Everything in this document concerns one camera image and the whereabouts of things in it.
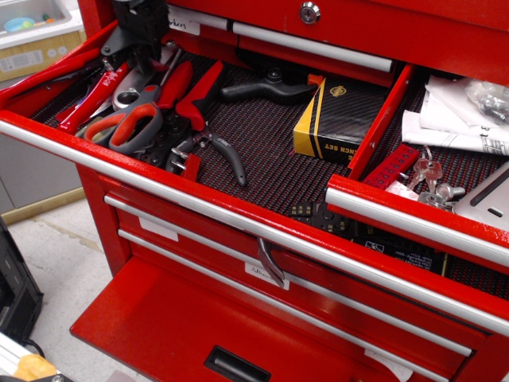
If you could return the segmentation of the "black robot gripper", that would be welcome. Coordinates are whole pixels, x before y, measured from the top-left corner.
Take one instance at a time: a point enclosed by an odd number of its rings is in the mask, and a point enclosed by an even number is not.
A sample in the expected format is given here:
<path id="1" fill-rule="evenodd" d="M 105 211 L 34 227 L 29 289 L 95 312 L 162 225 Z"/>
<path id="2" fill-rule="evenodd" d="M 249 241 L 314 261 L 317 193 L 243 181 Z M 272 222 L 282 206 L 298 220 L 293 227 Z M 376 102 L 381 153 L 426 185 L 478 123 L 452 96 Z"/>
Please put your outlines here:
<path id="1" fill-rule="evenodd" d="M 138 71 L 150 74 L 153 59 L 161 57 L 161 39 L 169 30 L 166 1 L 113 1 L 112 5 L 118 24 L 101 53 L 113 57 L 130 48 Z"/>

